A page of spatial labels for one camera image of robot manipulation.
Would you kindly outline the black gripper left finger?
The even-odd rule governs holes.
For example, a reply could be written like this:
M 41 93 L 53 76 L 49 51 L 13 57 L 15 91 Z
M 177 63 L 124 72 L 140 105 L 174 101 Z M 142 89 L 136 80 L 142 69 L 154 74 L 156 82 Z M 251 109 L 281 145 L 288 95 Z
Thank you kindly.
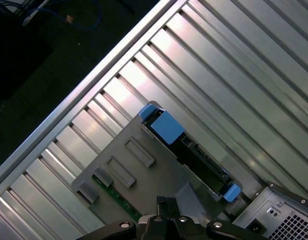
M 156 215 L 147 215 L 146 223 L 118 220 L 94 230 L 81 240 L 166 240 L 168 236 L 168 198 L 156 198 Z

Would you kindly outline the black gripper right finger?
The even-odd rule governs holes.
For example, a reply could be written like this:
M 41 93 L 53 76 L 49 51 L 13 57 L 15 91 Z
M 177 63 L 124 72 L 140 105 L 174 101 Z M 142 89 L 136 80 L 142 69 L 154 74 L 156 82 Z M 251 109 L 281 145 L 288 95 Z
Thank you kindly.
M 266 237 L 230 222 L 215 219 L 203 227 L 200 223 L 181 215 L 177 200 L 168 198 L 168 218 L 172 221 L 181 240 L 265 240 Z

